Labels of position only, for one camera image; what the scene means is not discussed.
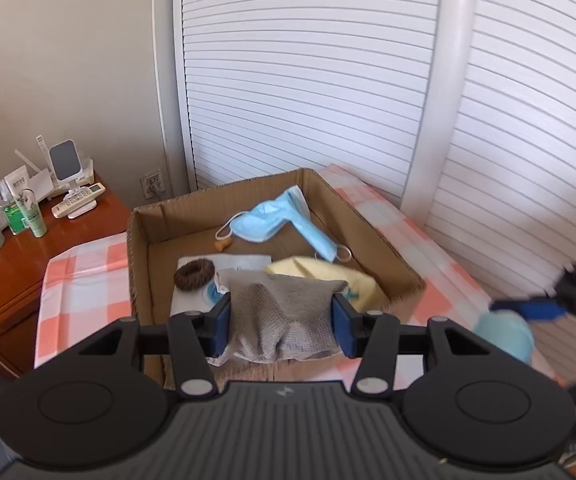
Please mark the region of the blue patterned sachet pouch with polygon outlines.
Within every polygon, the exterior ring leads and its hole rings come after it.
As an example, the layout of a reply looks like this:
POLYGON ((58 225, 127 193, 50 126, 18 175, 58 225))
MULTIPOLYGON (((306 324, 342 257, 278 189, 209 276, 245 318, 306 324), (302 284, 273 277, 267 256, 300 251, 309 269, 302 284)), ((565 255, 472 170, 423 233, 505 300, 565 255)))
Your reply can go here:
POLYGON ((205 301, 210 308, 214 307, 228 292, 229 289, 227 287, 219 285, 214 280, 210 280, 204 289, 205 301))

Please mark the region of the white cloth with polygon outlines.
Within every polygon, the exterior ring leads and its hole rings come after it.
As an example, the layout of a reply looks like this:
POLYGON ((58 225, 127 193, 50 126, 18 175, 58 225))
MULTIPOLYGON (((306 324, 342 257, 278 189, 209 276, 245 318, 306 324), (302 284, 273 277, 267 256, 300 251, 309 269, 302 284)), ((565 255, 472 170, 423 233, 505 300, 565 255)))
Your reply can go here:
POLYGON ((264 255, 212 254, 180 258, 173 277, 169 313, 209 312, 227 292, 226 286, 215 283, 218 271, 263 271, 269 264, 271 257, 264 255))

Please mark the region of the yellow cloth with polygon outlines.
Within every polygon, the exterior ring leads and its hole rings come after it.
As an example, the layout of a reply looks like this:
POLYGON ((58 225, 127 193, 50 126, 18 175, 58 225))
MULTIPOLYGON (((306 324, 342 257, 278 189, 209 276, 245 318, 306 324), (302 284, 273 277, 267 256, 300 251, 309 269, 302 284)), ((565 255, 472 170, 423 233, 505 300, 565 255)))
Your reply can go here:
POLYGON ((274 261, 265 268, 265 271, 294 278, 343 281, 345 283, 343 295, 358 312, 383 310, 390 304, 388 296, 374 278, 341 264, 297 256, 274 261))

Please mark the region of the blue white plush toy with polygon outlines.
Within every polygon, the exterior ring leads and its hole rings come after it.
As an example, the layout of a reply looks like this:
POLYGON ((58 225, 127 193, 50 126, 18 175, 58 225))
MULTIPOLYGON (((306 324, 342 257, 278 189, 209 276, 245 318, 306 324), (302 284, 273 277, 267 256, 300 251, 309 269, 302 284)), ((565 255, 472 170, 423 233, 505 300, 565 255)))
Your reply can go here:
POLYGON ((507 310, 486 312, 474 325, 474 333, 515 359, 532 363, 534 336, 519 314, 507 310))

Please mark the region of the brown hair scrunchie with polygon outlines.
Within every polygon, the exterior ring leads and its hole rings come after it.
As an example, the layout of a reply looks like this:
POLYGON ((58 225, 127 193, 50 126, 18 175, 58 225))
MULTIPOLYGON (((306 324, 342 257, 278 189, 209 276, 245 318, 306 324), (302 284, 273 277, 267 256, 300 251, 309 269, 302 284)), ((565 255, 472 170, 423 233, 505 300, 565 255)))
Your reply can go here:
POLYGON ((174 274, 174 284, 182 292, 193 292, 209 284, 215 274, 212 260, 198 258, 184 263, 174 274))

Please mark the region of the grey knitted cloth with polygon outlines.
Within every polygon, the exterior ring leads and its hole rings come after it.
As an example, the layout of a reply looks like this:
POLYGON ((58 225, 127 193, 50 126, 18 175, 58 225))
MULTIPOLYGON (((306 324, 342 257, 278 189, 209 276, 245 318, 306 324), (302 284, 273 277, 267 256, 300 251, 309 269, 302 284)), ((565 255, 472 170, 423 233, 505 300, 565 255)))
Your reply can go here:
POLYGON ((231 312, 228 344, 211 364, 308 361, 340 351, 331 328, 331 302, 345 291, 345 281, 224 270, 216 273, 216 285, 230 293, 231 312))

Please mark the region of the blue surgical face mask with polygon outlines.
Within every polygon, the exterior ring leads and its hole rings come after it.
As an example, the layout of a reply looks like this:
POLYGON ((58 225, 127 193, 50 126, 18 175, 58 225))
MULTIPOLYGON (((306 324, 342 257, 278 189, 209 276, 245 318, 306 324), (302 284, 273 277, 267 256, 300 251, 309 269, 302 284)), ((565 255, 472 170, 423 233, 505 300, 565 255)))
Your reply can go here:
POLYGON ((325 261, 346 263, 352 259, 349 247, 334 242, 312 222, 309 205, 298 185, 287 188, 273 200, 265 200, 251 210, 237 212, 217 230, 215 240, 221 242, 237 236, 250 243, 262 244, 287 224, 291 224, 317 256, 325 261))

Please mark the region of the brown cardboard box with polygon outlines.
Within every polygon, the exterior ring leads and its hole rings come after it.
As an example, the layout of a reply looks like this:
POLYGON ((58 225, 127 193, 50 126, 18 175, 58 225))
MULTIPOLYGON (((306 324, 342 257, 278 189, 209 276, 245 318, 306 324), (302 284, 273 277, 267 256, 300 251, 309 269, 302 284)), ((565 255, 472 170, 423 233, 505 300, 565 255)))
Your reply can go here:
MULTIPOLYGON (((376 198, 378 212, 396 212, 372 188, 341 170, 330 166, 322 174, 298 169, 284 174, 253 178, 216 186, 136 208, 127 228, 127 255, 132 314, 141 325, 166 324, 171 315, 174 273, 181 257, 199 257, 215 252, 215 233, 237 212, 250 210, 271 200, 292 185, 298 185, 309 205, 312 222, 336 243, 349 247, 352 259, 342 263, 376 280, 387 295, 379 308, 408 321, 425 290, 425 282, 369 220, 369 213, 354 205, 350 195, 337 191, 332 177, 350 177, 365 197, 376 198)), ((284 226, 271 240, 254 244, 235 238, 227 249, 233 255, 269 255, 273 261, 289 257, 312 257, 314 249, 291 224, 284 226)), ((227 380, 290 380, 319 372, 335 358, 314 362, 252 364, 233 359, 222 367, 212 367, 219 387, 227 380)))

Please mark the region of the white remote control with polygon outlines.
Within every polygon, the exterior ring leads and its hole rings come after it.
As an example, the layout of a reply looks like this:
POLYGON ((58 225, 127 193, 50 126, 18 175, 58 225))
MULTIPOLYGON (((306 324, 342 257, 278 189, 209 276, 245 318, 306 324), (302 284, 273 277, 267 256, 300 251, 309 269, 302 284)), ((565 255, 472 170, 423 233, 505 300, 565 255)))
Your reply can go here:
POLYGON ((51 209, 56 219, 76 219, 87 212, 92 211, 98 205, 98 198, 105 192, 105 186, 100 182, 82 186, 68 192, 59 204, 51 209))

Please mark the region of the wooden nightstand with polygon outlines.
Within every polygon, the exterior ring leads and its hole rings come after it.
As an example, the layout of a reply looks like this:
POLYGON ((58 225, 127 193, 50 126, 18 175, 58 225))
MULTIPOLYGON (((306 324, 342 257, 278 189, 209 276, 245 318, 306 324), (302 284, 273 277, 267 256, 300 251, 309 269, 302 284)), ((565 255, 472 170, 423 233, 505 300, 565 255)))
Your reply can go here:
POLYGON ((48 232, 6 234, 0 249, 0 376, 13 379, 34 364, 42 280, 51 258, 76 245, 126 229, 130 210, 107 188, 94 210, 70 220, 51 213, 57 200, 40 205, 48 232))

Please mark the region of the phone on white stand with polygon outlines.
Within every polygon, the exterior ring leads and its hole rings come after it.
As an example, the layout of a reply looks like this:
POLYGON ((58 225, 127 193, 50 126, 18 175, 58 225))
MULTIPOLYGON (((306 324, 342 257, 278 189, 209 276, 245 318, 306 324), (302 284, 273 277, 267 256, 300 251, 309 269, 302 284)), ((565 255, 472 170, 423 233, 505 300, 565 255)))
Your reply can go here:
POLYGON ((94 161, 79 155, 75 142, 64 140, 48 150, 53 177, 51 198, 94 183, 94 161))

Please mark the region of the green box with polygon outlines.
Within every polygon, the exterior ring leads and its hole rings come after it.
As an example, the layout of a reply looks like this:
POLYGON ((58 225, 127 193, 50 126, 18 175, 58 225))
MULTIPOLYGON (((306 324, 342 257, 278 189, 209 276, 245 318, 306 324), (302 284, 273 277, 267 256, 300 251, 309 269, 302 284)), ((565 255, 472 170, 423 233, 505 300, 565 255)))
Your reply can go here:
POLYGON ((18 235, 28 229, 28 224, 22 214, 18 204, 14 200, 6 203, 2 207, 2 211, 6 216, 8 226, 13 235, 18 235))

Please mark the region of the green tube bottle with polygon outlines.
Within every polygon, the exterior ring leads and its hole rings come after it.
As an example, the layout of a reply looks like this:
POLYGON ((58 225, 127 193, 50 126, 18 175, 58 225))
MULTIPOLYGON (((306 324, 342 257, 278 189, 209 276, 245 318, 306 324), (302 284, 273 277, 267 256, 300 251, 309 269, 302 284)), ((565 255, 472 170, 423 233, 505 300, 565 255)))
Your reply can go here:
POLYGON ((30 188, 24 188, 20 195, 21 207, 23 208, 24 218, 30 227, 34 237, 43 237, 48 229, 35 193, 30 188))

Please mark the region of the white skincare box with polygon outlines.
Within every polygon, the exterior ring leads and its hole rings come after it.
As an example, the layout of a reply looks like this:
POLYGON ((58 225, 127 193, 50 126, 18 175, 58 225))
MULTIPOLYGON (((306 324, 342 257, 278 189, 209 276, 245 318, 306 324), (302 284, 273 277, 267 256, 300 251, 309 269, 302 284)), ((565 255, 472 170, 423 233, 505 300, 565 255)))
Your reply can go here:
POLYGON ((15 202, 23 197, 26 190, 30 190, 30 175, 25 165, 19 166, 3 178, 15 202))

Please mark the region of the wall power outlet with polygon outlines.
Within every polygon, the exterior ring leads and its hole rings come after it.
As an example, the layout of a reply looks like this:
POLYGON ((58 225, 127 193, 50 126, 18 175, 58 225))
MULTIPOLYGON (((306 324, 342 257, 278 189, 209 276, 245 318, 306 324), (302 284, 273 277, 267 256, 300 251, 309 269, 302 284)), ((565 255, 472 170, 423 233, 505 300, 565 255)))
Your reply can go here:
POLYGON ((150 171, 140 178, 143 197, 146 200, 161 200, 165 193, 165 182, 160 169, 150 171))

